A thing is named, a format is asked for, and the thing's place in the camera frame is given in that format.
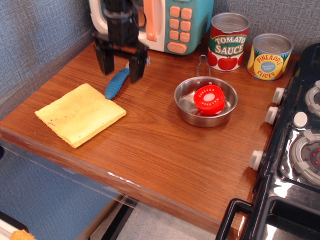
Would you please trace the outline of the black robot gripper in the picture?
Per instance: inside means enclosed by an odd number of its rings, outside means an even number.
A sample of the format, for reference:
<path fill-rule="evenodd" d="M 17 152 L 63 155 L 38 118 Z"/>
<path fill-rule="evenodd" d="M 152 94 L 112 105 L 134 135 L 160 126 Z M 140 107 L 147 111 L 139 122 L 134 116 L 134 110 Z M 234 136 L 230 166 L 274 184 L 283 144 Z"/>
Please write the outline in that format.
<path fill-rule="evenodd" d="M 134 12 L 93 12 L 96 58 L 103 74 L 115 69 L 114 55 L 129 59 L 130 82 L 137 82 L 143 75 L 148 60 L 148 47 L 139 41 L 137 17 Z"/>

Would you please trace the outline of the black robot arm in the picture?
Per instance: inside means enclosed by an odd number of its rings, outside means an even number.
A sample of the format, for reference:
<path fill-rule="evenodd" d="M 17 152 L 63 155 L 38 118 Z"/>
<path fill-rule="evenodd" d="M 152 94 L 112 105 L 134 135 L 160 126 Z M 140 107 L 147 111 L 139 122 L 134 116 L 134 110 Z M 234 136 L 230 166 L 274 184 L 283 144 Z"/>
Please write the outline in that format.
<path fill-rule="evenodd" d="M 139 41 L 138 6 L 133 0 L 90 0 L 89 7 L 101 71 L 105 75 L 114 71 L 114 56 L 126 58 L 130 82 L 137 82 L 144 74 L 149 49 Z"/>

